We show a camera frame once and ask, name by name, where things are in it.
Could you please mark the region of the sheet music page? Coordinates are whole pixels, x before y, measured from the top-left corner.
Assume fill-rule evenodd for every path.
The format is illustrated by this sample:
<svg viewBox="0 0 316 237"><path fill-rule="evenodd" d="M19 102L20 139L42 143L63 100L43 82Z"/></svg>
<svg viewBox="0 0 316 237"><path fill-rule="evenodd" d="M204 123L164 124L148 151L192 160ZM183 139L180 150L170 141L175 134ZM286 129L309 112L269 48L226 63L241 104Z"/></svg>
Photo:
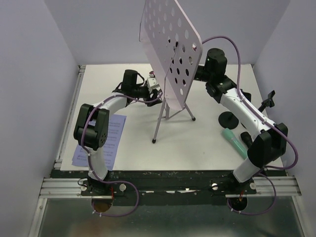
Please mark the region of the sheet music page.
<svg viewBox="0 0 316 237"><path fill-rule="evenodd" d="M109 171L113 170L120 138L123 132L126 116L112 115L109 120L108 138L103 146L103 155L105 165ZM79 167L88 167L87 153L83 148L77 145L73 158L72 165Z"/></svg>

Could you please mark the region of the white music stand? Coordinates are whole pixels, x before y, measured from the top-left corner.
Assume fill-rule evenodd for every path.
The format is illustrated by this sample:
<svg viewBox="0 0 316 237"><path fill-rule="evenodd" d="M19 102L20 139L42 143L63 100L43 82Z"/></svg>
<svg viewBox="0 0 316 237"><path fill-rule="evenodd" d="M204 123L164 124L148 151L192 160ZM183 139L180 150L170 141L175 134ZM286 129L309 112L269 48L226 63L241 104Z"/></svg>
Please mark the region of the white music stand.
<svg viewBox="0 0 316 237"><path fill-rule="evenodd" d="M158 120L187 110L186 101L201 56L200 35L176 0L147 0L140 22L139 41L162 90Z"/></svg>

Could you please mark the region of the green microphone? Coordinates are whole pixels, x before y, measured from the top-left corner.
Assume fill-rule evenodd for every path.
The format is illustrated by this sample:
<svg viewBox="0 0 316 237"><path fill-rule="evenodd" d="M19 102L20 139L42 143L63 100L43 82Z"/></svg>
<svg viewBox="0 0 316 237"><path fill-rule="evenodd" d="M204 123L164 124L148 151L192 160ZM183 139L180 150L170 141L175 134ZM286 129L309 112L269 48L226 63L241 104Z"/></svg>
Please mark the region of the green microphone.
<svg viewBox="0 0 316 237"><path fill-rule="evenodd" d="M225 128L221 132L222 136L232 145L232 147L237 151L237 153L243 158L247 158L247 149L245 146L235 137L234 133Z"/></svg>

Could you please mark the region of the black microphone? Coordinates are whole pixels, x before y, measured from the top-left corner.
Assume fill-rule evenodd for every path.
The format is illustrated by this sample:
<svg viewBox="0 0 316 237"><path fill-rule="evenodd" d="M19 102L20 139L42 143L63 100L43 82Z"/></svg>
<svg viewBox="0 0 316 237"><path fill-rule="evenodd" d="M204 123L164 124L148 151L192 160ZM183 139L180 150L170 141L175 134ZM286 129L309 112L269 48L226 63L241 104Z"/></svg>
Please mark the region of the black microphone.
<svg viewBox="0 0 316 237"><path fill-rule="evenodd" d="M240 138L247 148L250 148L253 144L251 135L246 131L240 134Z"/></svg>

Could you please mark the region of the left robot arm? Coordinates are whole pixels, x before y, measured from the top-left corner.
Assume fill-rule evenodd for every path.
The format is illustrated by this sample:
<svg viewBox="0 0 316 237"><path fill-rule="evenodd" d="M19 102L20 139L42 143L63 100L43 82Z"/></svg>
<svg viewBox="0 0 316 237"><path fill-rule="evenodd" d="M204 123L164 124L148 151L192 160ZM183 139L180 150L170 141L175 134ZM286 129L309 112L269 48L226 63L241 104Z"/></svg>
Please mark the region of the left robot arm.
<svg viewBox="0 0 316 237"><path fill-rule="evenodd" d="M110 117L131 102L144 103L148 107L161 103L161 96L162 91L153 72L145 79L138 71L128 69L123 74L122 82L108 98L93 105L81 105L74 128L74 139L87 153L88 176L95 180L92 188L97 194L106 194L110 187L105 180L108 168L103 157Z"/></svg>

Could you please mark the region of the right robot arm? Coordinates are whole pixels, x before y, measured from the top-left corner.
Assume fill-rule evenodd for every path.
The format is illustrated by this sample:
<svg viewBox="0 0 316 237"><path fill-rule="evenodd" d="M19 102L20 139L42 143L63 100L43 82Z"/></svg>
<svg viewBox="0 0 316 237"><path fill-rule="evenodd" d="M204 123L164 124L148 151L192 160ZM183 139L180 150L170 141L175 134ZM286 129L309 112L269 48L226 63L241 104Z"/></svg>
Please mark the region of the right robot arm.
<svg viewBox="0 0 316 237"><path fill-rule="evenodd" d="M282 156L286 151L288 128L264 116L237 89L237 84L225 75L227 58L223 50L208 50L204 66L199 66L195 80L206 83L206 91L217 103L226 107L243 124L252 136L253 143L247 158L227 181L228 190L234 194L245 188L245 182L261 168Z"/></svg>

